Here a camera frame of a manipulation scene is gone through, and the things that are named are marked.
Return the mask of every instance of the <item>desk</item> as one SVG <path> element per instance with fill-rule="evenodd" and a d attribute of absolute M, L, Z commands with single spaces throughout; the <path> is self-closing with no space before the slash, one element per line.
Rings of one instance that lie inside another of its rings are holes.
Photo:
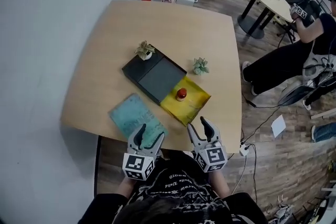
<path fill-rule="evenodd" d="M 204 116 L 220 129 L 227 152 L 238 152 L 242 99 L 232 18 L 179 4 L 110 3 L 79 59 L 65 99 L 62 123 L 126 141 L 108 112 L 136 92 L 169 132 L 163 148 L 193 148 L 186 127 L 152 102 L 121 70 L 143 40 L 187 70 L 187 76 L 211 95 L 193 121 L 200 135 L 204 131 L 199 116 Z M 198 57 L 208 60 L 209 74 L 197 76 L 190 72 Z"/>
<path fill-rule="evenodd" d="M 254 38 L 264 37 L 264 28 L 272 20 L 275 14 L 284 19 L 287 22 L 292 22 L 293 19 L 290 16 L 290 6 L 286 0 L 259 0 L 266 7 L 260 16 L 254 20 L 250 16 L 247 16 L 248 12 L 252 8 L 256 0 L 250 0 L 243 14 L 238 17 L 238 23 L 245 33 Z M 262 25 L 259 25 L 262 20 L 268 15 Z"/>

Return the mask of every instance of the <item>small potted plant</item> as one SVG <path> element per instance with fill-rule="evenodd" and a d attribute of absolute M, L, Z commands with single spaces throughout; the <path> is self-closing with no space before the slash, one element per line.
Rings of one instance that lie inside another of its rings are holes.
<path fill-rule="evenodd" d="M 151 58 L 153 53 L 155 53 L 154 47 L 151 44 L 147 44 L 146 40 L 141 42 L 135 50 L 135 54 L 144 61 Z"/>
<path fill-rule="evenodd" d="M 209 73 L 209 69 L 206 67 L 206 64 L 208 63 L 208 61 L 204 59 L 202 59 L 201 57 L 199 57 L 198 59 L 194 59 L 194 73 L 196 75 L 202 75 L 204 73 Z"/>

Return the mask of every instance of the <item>blue book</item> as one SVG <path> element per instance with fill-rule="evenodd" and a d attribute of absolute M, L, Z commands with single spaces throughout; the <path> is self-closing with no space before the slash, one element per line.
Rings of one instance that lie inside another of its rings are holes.
<path fill-rule="evenodd" d="M 145 123 L 146 130 L 142 136 L 141 147 L 150 147 L 162 132 L 168 135 L 167 129 L 136 93 L 111 110 L 109 115 L 127 139 L 137 127 Z"/>

